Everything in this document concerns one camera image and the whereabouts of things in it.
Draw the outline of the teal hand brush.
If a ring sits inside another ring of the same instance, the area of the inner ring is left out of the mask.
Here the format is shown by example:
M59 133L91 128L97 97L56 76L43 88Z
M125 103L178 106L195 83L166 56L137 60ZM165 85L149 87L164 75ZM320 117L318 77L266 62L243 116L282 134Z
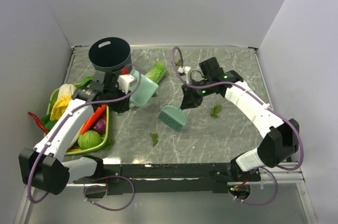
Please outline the teal hand brush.
M180 108L165 106L159 116L159 120L175 131L181 131L187 123L187 116Z

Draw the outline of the teal dustpan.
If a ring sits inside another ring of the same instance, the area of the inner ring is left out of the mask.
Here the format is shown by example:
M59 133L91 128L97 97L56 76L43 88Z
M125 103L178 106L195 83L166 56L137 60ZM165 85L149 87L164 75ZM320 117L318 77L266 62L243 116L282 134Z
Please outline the teal dustpan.
M157 90L158 84L141 74L140 86L130 96L129 103L136 107L142 107L148 103Z

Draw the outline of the long green napa cabbage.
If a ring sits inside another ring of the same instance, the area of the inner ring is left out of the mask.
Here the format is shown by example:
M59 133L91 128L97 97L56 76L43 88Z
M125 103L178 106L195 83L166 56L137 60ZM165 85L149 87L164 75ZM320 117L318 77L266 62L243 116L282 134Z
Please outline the long green napa cabbage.
M164 63L157 62L155 65L145 74L145 76L155 83L159 83L167 74L167 68Z

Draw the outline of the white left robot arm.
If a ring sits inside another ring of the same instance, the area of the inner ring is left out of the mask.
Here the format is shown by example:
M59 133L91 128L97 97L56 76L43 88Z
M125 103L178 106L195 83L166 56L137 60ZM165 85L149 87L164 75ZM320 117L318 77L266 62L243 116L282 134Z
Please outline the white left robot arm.
M129 107L129 98L139 88L141 76L133 76L126 68L122 72L119 76L104 73L101 79L89 80L77 88L46 136L33 149L21 151L18 157L21 175L31 202L38 203L32 196L32 188L58 195L69 182L88 178L97 183L104 178L103 160L98 157L87 155L68 162L63 158L77 132L101 105L115 104L122 112Z

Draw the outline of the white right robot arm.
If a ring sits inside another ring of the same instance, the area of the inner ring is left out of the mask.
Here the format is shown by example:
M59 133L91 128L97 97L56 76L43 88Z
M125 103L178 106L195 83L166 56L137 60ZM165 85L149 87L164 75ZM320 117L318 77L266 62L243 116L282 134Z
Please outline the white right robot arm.
M262 137L259 146L232 160L230 173L235 180L244 180L249 171L261 166L281 168L280 163L295 153L300 154L298 163L302 164L304 148L296 120L288 120L271 109L250 89L243 77L234 70L225 72L216 58L203 61L199 66L203 77L200 81L191 78L190 67L175 67L184 94L182 104L177 109L179 116L184 116L185 109L200 106L204 97L220 94L251 121Z

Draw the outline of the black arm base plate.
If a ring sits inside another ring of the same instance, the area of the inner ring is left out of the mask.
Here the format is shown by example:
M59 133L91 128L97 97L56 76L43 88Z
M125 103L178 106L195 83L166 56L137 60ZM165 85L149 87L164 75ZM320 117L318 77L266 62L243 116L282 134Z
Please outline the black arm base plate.
M101 180L82 178L75 184L108 184L108 195L130 192L130 184L123 179L107 179L121 175L130 179L136 193L199 192L227 193L228 186L261 180L258 171L242 172L231 163L182 163L182 164L105 164Z

